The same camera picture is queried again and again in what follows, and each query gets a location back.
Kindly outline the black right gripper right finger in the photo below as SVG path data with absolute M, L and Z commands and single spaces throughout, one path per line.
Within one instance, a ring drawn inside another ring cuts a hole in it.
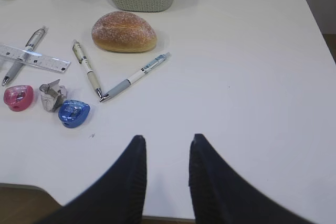
M 315 143 L 246 138 L 237 146 L 197 133 L 189 178 L 196 223 L 326 223 L 327 160 Z

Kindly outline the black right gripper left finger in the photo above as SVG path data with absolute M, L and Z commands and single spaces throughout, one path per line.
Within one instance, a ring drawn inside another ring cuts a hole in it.
M 136 135 L 93 185 L 39 223 L 141 223 L 146 185 L 146 142 Z

